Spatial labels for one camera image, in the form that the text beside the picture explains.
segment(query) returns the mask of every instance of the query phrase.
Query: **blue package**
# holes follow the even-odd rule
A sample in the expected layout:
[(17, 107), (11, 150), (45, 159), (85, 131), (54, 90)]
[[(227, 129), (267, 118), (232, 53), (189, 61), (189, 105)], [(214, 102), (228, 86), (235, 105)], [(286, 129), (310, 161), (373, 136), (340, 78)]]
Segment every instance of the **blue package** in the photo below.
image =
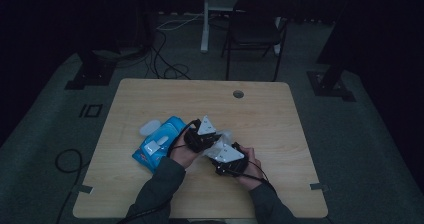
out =
[(160, 159), (166, 156), (169, 146), (178, 137), (186, 124), (178, 117), (172, 116), (156, 131), (146, 137), (132, 157), (155, 173)]

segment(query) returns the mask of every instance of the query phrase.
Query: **gray carpet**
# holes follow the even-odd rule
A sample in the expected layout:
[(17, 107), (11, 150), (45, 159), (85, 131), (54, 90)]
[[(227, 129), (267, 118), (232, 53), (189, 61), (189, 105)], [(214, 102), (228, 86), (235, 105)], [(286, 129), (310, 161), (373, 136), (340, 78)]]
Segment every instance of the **gray carpet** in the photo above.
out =
[[(161, 17), (161, 21), (190, 17)], [(170, 64), (188, 67), (187, 75), (198, 80), (223, 80), (225, 59), (220, 51), (225, 21), (211, 20), (209, 52), (200, 53), (202, 26), (191, 22), (164, 31), (166, 43), (160, 54)], [(405, 167), (390, 134), (367, 96), (358, 76), (345, 72), (342, 79), (357, 102), (341, 98), (316, 97), (306, 71), (325, 71), (316, 64), (331, 26), (292, 24), (277, 81), (290, 85), (306, 139), (333, 223), (424, 223), (424, 197)], [(159, 49), (163, 36), (158, 34)], [(99, 54), (113, 57), (112, 53)], [(240, 52), (234, 55), (232, 80), (268, 81), (276, 57)], [(151, 59), (121, 61), (109, 86), (87, 86), (64, 90), (80, 67), (76, 55), (64, 62), (38, 99), (0, 149), (0, 223), (55, 223), (76, 173), (65, 174), (55, 167), (63, 150), (74, 148), (90, 160), (119, 81), (123, 78), (156, 78), (149, 69)], [(157, 60), (161, 75), (166, 65)], [(84, 105), (102, 105), (98, 117), (86, 117)], [(76, 155), (65, 154), (63, 168), (78, 165)], [(82, 171), (82, 182), (86, 169)], [(77, 219), (72, 215), (76, 195), (70, 196), (60, 223), (116, 223), (111, 219)], [(227, 220), (228, 223), (255, 223)], [(301, 220), (302, 223), (330, 223), (328, 219)]]

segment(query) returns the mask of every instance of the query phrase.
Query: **hole in table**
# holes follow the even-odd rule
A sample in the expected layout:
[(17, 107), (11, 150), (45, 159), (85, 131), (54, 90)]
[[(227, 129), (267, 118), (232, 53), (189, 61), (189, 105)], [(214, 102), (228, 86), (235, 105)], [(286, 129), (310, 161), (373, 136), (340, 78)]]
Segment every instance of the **hole in table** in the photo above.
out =
[(234, 96), (235, 98), (240, 99), (240, 98), (243, 98), (243, 97), (244, 97), (244, 93), (243, 93), (242, 91), (240, 91), (240, 90), (235, 90), (235, 91), (233, 92), (233, 96)]

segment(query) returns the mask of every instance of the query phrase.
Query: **white object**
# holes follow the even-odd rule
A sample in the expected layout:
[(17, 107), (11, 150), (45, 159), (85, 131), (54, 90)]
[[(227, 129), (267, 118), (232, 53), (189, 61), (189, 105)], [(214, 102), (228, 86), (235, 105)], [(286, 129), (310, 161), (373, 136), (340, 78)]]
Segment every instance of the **white object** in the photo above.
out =
[(165, 144), (165, 142), (166, 141), (168, 141), (168, 139), (169, 139), (169, 137), (168, 136), (163, 136), (163, 137), (161, 137), (156, 143), (159, 145), (159, 146), (162, 146), (163, 144)]
[(227, 144), (227, 141), (228, 136), (223, 134), (213, 146), (203, 151), (203, 155), (223, 163), (242, 159), (244, 154)]
[(140, 128), (140, 135), (148, 136), (156, 131), (162, 123), (159, 120), (150, 120)]
[(155, 141), (151, 141), (144, 146), (144, 150), (146, 150), (150, 156), (159, 149), (160, 146)]
[(197, 134), (199, 135), (205, 135), (205, 134), (211, 134), (215, 133), (216, 129), (213, 127), (212, 123), (209, 121), (208, 116), (204, 116), (202, 123), (200, 124), (199, 131), (197, 131)]

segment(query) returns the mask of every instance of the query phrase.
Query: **dark wall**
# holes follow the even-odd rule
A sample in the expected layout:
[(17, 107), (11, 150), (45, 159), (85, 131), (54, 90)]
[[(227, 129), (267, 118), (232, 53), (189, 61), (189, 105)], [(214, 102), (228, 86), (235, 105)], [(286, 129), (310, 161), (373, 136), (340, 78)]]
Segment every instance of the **dark wall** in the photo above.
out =
[[(343, 0), (304, 2), (307, 18), (329, 23), (344, 5)], [(71, 54), (142, 43), (143, 37), (132, 38), (140, 33), (134, 20), (142, 5), (165, 13), (203, 11), (203, 0), (0, 0), (0, 144)]]
[(424, 0), (349, 0), (319, 62), (344, 62), (361, 77), (424, 191), (422, 10)]

